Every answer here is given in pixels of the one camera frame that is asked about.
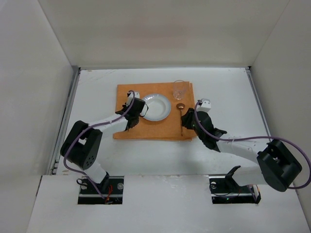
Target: white plate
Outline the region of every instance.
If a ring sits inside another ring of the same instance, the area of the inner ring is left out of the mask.
[[[161,94],[150,94],[145,96],[144,100],[149,107],[144,118],[150,121],[159,121],[165,119],[171,112],[170,101]]]

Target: plate rim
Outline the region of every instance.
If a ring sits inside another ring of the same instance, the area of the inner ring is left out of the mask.
[[[151,94],[148,94],[148,95],[144,96],[144,97],[142,98],[142,100],[145,101],[146,104],[147,104],[147,101],[146,101],[145,99],[146,99],[148,96],[152,96],[152,95],[163,96],[163,97],[167,100],[167,103],[169,103],[169,108],[170,108],[170,110],[168,111],[167,115],[166,115],[164,118],[161,118],[161,119],[159,119],[159,120],[150,120],[150,119],[146,118],[146,116],[143,116],[143,118],[146,119],[146,120],[149,120],[149,121],[161,121],[161,120],[164,120],[164,119],[167,118],[167,117],[169,116],[169,114],[171,113],[171,110],[172,110],[171,102],[170,102],[170,100],[169,100],[165,95],[162,95],[162,94],[160,94],[160,93],[151,93]]]

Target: white table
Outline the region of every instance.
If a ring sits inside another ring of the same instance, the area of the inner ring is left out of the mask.
[[[84,70],[67,133],[77,120],[92,122],[111,115],[117,84],[177,79],[193,83],[196,99],[211,100],[215,127],[236,136],[266,135],[244,68]],[[125,175],[123,204],[77,205],[75,180],[80,175],[68,172],[61,158],[58,175],[42,179],[28,233],[310,232],[294,190],[280,193],[260,185],[259,205],[212,204],[206,174],[254,164],[211,151],[197,138],[167,142],[109,137],[102,140],[98,159],[111,175]]]

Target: clear glass cup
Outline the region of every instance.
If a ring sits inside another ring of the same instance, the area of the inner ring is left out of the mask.
[[[188,83],[182,80],[176,80],[173,83],[173,96],[177,100],[184,98],[185,93],[188,89]]]

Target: white wall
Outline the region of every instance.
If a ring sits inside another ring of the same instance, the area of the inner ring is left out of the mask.
[[[311,158],[311,1],[291,0],[251,71],[273,135],[296,142]],[[309,177],[306,162],[296,185]],[[311,185],[299,191],[311,225]]]
[[[37,0],[0,0],[0,232],[27,229],[71,66]]]
[[[288,0],[39,0],[72,65],[253,63]]]

